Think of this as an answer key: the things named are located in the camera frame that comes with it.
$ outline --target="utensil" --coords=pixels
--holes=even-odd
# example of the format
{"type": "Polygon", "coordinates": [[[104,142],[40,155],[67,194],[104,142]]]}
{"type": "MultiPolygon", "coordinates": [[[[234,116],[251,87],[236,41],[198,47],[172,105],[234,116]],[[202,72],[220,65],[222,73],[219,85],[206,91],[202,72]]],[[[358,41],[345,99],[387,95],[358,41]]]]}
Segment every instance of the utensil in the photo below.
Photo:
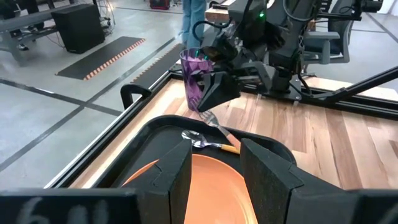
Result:
{"type": "MultiPolygon", "coordinates": [[[[197,98],[192,98],[192,102],[197,106],[199,103],[199,100],[197,98]]],[[[241,142],[233,136],[227,129],[222,127],[217,120],[217,117],[213,114],[211,111],[205,111],[203,113],[199,112],[196,110],[196,112],[199,114],[200,118],[205,122],[207,125],[211,127],[216,127],[225,135],[225,137],[228,139],[228,141],[235,146],[235,148],[239,151],[239,154],[241,153],[241,142]]]]}
{"type": "MultiPolygon", "coordinates": [[[[125,184],[157,161],[135,172],[125,184]]],[[[217,159],[193,154],[185,224],[257,224],[248,189],[241,174],[217,159]]]]}
{"type": "Polygon", "coordinates": [[[184,131],[182,131],[181,136],[184,139],[191,140],[192,145],[194,147],[203,148],[206,146],[214,146],[214,147],[220,148],[220,149],[228,151],[228,152],[233,152],[233,153],[239,154],[239,151],[233,146],[220,144],[220,143],[207,142],[204,135],[202,135],[196,131],[184,130],[184,131]]]}

